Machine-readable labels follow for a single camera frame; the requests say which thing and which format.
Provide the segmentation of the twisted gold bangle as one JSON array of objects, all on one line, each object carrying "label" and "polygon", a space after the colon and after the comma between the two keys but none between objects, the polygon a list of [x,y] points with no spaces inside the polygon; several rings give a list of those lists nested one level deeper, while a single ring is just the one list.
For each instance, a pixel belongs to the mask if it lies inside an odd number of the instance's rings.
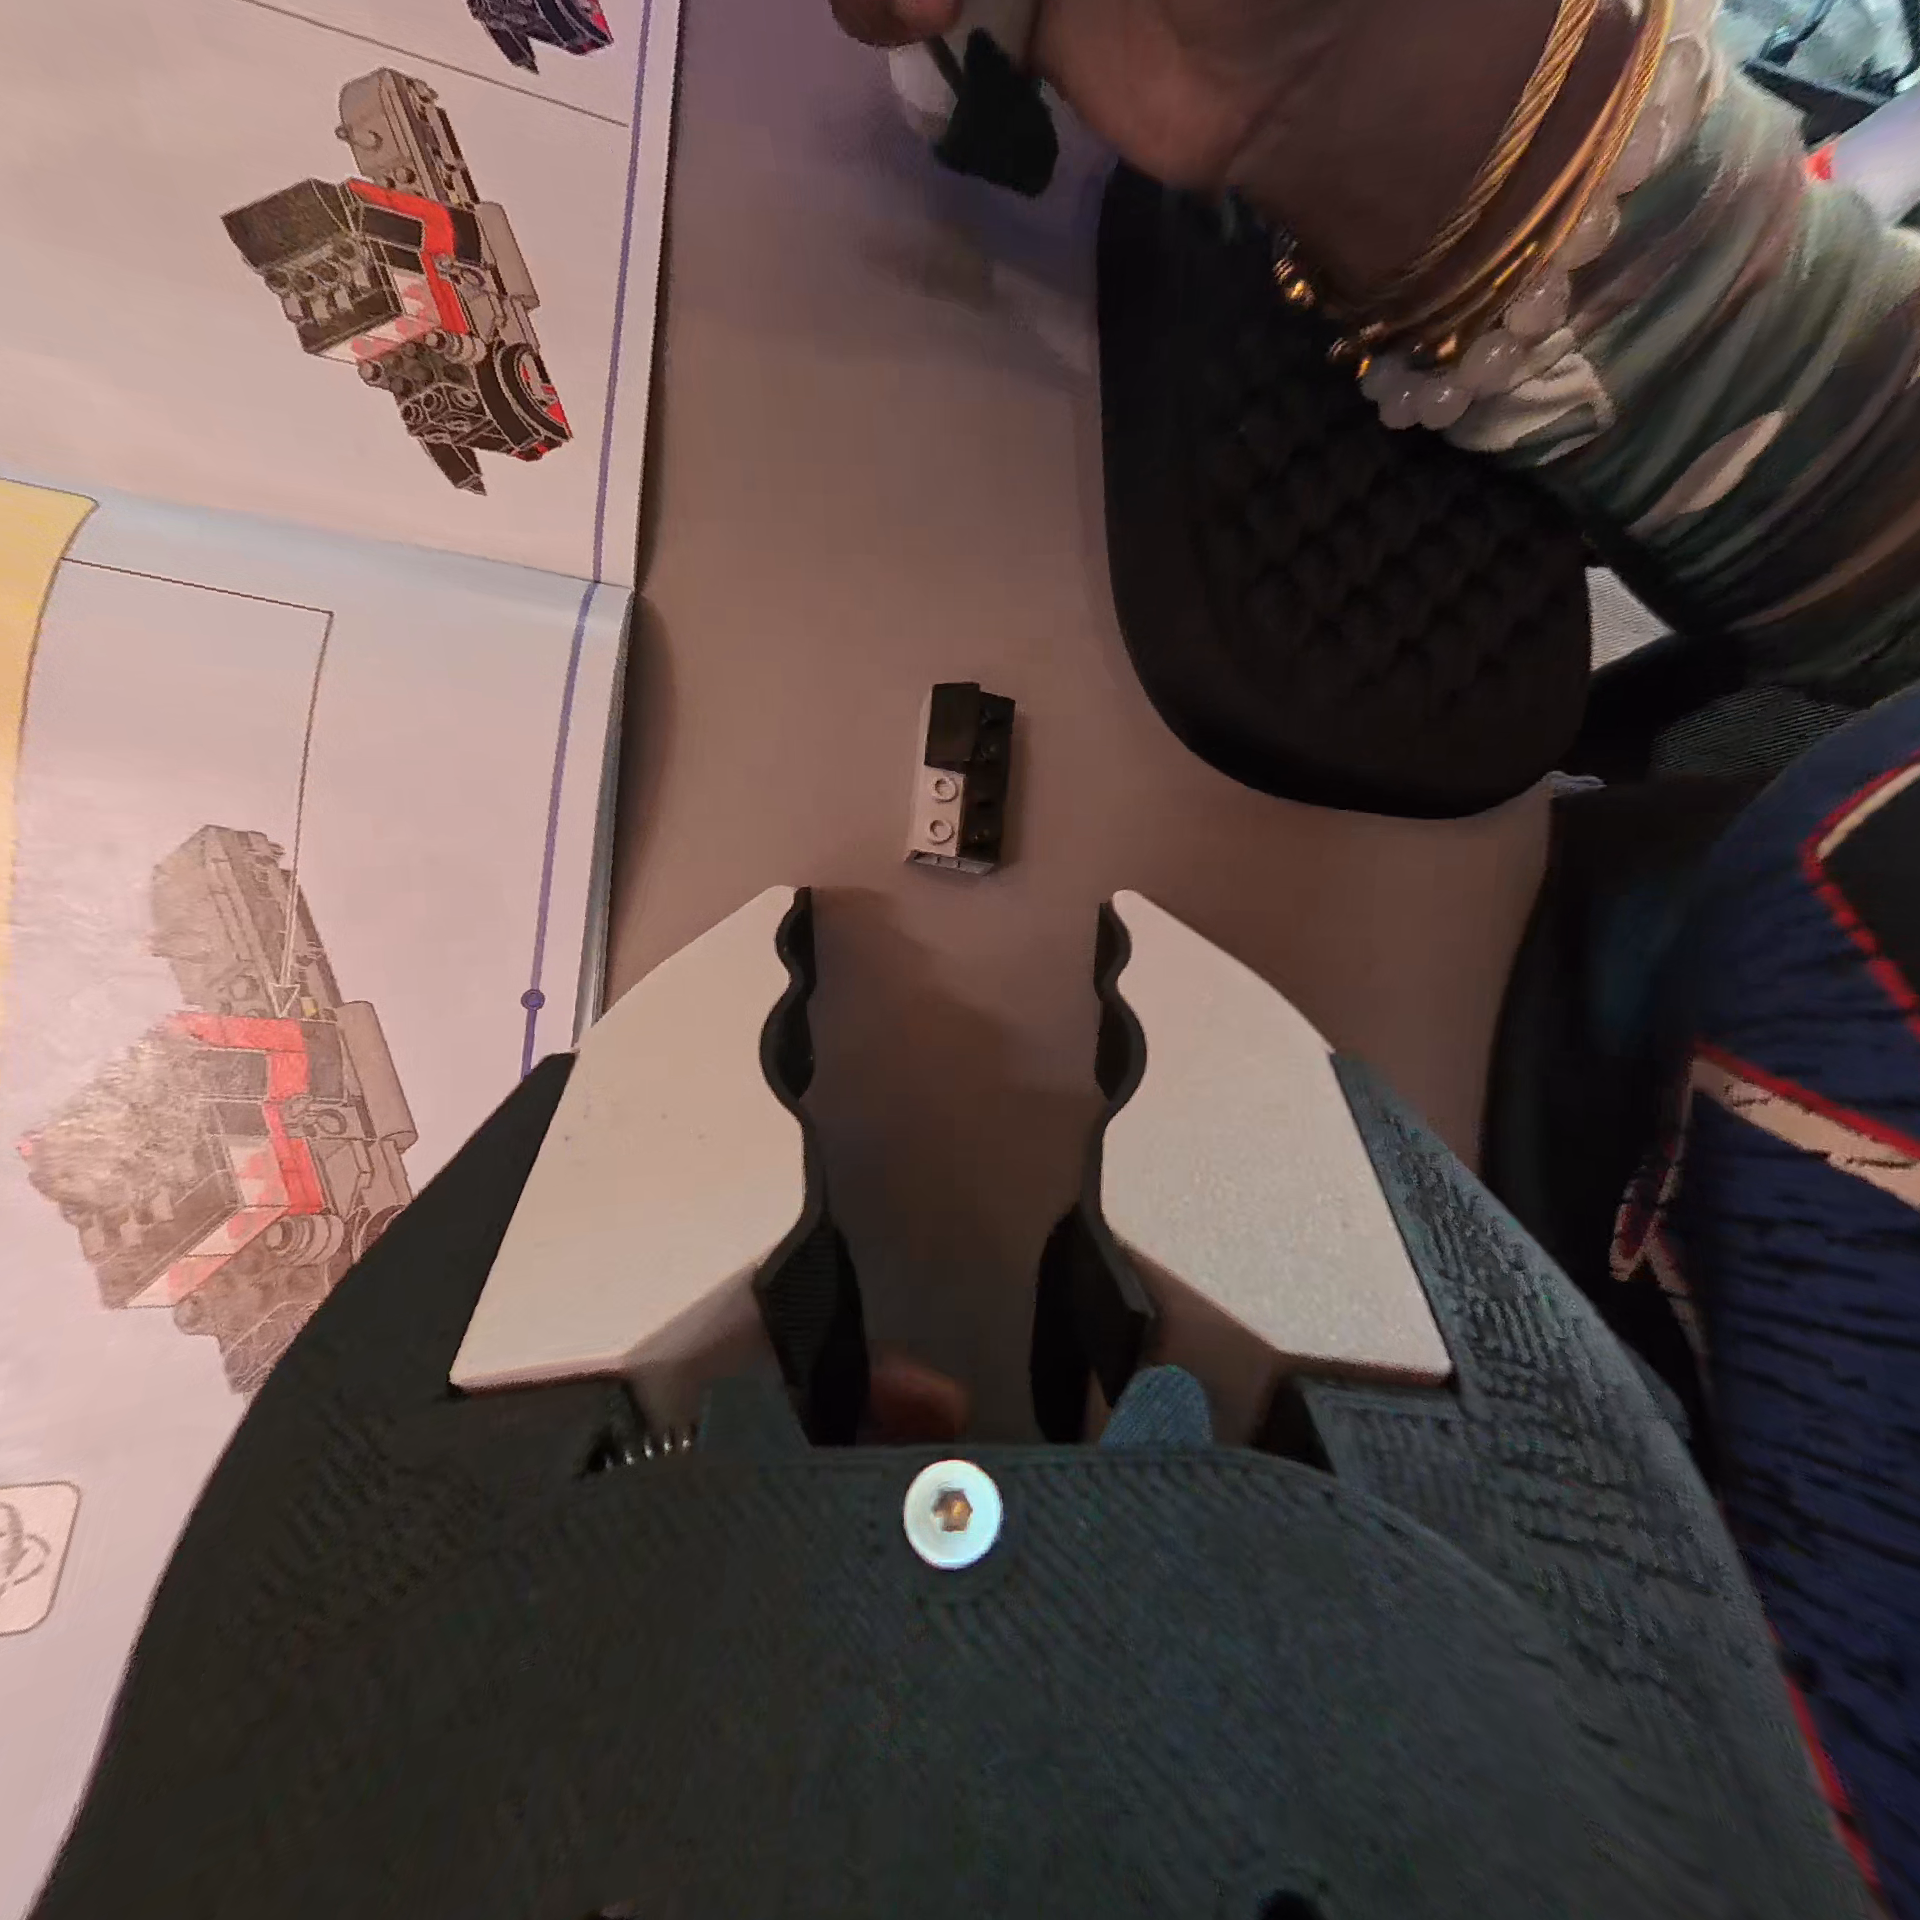
[{"label": "twisted gold bangle", "polygon": [[1595,11],[1599,11],[1599,2],[1555,4],[1541,51],[1533,59],[1511,110],[1500,126],[1493,145],[1467,182],[1464,197],[1440,224],[1422,251],[1382,292],[1382,301],[1393,301],[1406,295],[1422,279],[1431,276],[1438,265],[1458,251],[1462,241],[1473,233],[1492,203],[1506,191],[1507,182],[1526,157],[1550,110],[1557,103],[1584,42],[1591,32]]}]

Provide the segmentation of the person's right forearm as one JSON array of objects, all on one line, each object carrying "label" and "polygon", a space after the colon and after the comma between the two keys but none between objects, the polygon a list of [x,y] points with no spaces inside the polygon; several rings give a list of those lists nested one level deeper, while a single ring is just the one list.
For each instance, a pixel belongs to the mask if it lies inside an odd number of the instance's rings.
[{"label": "person's right forearm", "polygon": [[1869,706],[1918,671],[1916,236],[1809,176],[1789,110],[1672,4],[1606,243],[1445,439],[1533,481],[1667,630]]}]

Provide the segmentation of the thin gold bangle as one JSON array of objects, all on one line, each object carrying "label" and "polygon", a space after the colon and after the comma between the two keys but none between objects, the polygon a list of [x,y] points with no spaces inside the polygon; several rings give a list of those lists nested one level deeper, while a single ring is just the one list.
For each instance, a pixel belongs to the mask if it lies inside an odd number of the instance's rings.
[{"label": "thin gold bangle", "polygon": [[[1402,297],[1382,299],[1382,292],[1423,251],[1472,179],[1399,272],[1357,295],[1294,241],[1275,243],[1271,281],[1283,301],[1334,328],[1329,356],[1335,365],[1361,376],[1395,359],[1415,371],[1447,374],[1509,307],[1526,305],[1538,286],[1560,289],[1571,236],[1599,218],[1604,189],[1621,178],[1621,156],[1647,114],[1672,24],[1674,6],[1667,2],[1598,2],[1582,53],[1497,202],[1455,251]],[[1496,136],[1477,156],[1473,173]]]}]

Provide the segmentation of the person's black jacket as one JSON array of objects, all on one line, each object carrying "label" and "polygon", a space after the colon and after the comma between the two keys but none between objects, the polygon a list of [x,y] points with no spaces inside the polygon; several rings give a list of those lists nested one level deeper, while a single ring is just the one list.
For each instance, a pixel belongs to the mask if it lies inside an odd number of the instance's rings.
[{"label": "person's black jacket", "polygon": [[1599,1319],[1651,1367],[1695,1375],[1654,1282],[1618,1280],[1621,1200],[1663,1139],[1667,991],[1691,887],[1717,840],[1863,707],[1736,695],[1733,762],[1579,789],[1551,808],[1548,876],[1514,961],[1489,1078],[1483,1175]]}]

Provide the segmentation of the person's blue printed shirt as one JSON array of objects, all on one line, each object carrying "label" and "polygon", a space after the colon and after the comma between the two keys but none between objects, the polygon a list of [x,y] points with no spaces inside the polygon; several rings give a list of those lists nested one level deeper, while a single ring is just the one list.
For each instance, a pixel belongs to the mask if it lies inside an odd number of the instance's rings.
[{"label": "person's blue printed shirt", "polygon": [[1887,1916],[1918,1904],[1918,694],[1797,756],[1677,935],[1612,1270],[1691,1349],[1712,1478]]}]

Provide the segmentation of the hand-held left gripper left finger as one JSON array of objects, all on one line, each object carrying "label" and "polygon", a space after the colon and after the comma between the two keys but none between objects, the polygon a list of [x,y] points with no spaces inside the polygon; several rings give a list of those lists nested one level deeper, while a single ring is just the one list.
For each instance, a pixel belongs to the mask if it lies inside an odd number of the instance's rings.
[{"label": "hand-held left gripper left finger", "polygon": [[811,891],[770,885],[591,1024],[519,1187],[448,1381],[622,1380],[652,1428],[707,1386],[776,1383],[849,1444],[870,1356],[803,1112]]}]

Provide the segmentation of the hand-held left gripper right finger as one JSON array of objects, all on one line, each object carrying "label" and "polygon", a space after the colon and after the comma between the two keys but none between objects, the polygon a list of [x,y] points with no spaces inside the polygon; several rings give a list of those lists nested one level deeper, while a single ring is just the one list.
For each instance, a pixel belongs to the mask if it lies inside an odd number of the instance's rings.
[{"label": "hand-held left gripper right finger", "polygon": [[1034,1292],[1034,1417],[1078,1444],[1175,1365],[1226,1444],[1278,1444],[1295,1380],[1454,1381],[1331,1043],[1138,889],[1097,908],[1099,1110]]}]

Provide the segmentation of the toy brick instruction booklet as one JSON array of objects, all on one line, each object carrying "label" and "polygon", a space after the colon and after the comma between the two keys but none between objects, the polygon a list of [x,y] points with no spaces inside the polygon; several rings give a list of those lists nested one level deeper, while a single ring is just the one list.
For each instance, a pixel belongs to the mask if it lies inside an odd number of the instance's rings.
[{"label": "toy brick instruction booklet", "polygon": [[680,4],[4,4],[4,1916],[215,1457],[597,1014]]}]

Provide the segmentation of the grey and black toy brick assembly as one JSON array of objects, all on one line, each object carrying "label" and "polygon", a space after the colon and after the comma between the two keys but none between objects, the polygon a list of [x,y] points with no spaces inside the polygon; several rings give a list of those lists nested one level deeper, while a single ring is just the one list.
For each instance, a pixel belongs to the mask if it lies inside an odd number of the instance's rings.
[{"label": "grey and black toy brick assembly", "polygon": [[977,681],[934,681],[923,698],[908,793],[903,861],[983,878],[1001,863],[1018,704]]}]

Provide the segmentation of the black bumpy cushion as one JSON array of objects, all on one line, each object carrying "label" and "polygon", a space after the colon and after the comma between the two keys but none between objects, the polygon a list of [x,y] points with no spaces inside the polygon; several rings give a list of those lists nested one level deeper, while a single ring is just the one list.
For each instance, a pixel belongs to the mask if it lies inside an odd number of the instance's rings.
[{"label": "black bumpy cushion", "polygon": [[1587,699],[1586,545],[1521,480],[1390,428],[1269,236],[1127,164],[1095,232],[1106,551],[1164,726],[1295,803],[1455,820],[1519,796]]}]

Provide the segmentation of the person's right hand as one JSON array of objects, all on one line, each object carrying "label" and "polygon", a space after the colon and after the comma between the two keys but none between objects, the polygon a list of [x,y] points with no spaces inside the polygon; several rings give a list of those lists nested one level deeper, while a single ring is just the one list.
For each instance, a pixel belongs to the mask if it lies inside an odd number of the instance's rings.
[{"label": "person's right hand", "polygon": [[1042,2],[1024,51],[1152,179],[1228,189],[1348,295],[1466,197],[1551,2]]}]

